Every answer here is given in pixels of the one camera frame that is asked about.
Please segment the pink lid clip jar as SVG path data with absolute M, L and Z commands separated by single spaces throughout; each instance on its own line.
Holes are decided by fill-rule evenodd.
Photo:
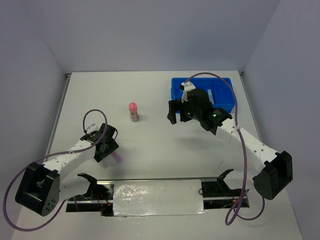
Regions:
M 130 119 L 133 122 L 137 122 L 139 120 L 139 115 L 138 115 L 138 106 L 135 102 L 131 102 L 128 105 L 129 113 L 130 113 Z

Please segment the light blue eraser stick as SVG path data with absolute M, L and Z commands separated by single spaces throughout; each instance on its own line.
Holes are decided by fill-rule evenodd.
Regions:
M 214 104 L 214 97 L 213 97 L 213 93 L 212 93 L 212 90 L 211 89 L 208 89 L 207 90 L 207 94 L 208 94 L 208 98 L 209 98 L 209 101 Z

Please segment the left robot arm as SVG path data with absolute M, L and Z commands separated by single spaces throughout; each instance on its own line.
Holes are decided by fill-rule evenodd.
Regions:
M 42 164 L 31 163 L 23 174 L 15 201 L 45 217 L 59 202 L 74 196 L 83 196 L 88 200 L 112 200 L 112 185 L 105 187 L 95 177 L 84 172 L 78 173 L 73 179 L 66 180 L 66 177 L 89 160 L 89 157 L 83 157 L 86 148 L 94 149 L 91 158 L 98 163 L 115 153 L 119 148 L 116 143 L 117 135 L 118 130 L 111 125 L 103 123 L 101 127 L 97 127 L 93 124 L 88 133 L 67 150 L 66 154 L 59 154 Z

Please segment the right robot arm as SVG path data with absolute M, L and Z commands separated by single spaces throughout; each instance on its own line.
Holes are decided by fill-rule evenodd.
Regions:
M 292 156 L 285 150 L 278 152 L 268 147 L 237 125 L 230 113 L 213 107 L 203 89 L 189 90 L 184 98 L 170 100 L 167 118 L 171 124 L 177 122 L 176 113 L 181 122 L 196 120 L 207 132 L 246 153 L 247 161 L 255 167 L 253 186 L 265 199 L 273 200 L 293 180 Z

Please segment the blue plastic compartment tray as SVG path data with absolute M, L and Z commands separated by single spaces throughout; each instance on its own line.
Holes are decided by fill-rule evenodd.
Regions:
M 177 100 L 182 97 L 182 91 L 179 89 L 179 85 L 187 80 L 186 77 L 174 77 L 171 79 L 171 99 Z M 223 108 L 228 113 L 231 113 L 235 108 L 235 99 L 233 97 L 230 88 L 220 79 L 216 77 L 195 77 L 190 80 L 197 89 L 204 89 L 207 93 L 211 89 L 214 104 L 214 108 Z

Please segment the pink purple highlighter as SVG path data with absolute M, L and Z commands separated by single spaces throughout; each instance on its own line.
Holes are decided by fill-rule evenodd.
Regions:
M 118 163 L 123 162 L 123 158 L 116 151 L 112 152 L 111 155 Z

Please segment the silver foil tape sheet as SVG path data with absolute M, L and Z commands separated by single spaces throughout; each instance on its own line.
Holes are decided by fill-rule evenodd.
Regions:
M 119 217 L 185 216 L 205 213 L 201 181 L 118 181 L 113 189 L 113 214 Z

